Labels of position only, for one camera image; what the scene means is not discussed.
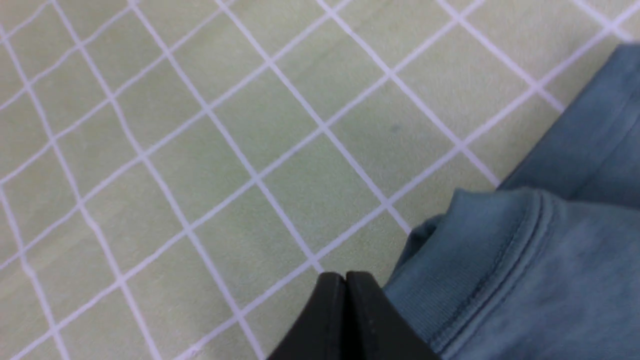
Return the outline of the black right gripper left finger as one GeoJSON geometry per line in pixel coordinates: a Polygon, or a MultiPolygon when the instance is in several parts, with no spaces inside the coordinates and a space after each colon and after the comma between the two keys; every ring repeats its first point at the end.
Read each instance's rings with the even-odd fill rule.
{"type": "Polygon", "coordinates": [[[306,305],[268,358],[339,360],[345,303],[345,278],[335,272],[321,273],[306,305]]]}

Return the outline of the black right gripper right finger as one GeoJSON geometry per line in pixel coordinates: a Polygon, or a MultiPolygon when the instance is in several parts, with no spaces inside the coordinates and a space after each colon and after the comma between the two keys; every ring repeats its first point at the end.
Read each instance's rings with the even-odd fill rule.
{"type": "Polygon", "coordinates": [[[438,360],[400,316],[374,276],[346,274],[346,360],[438,360]]]}

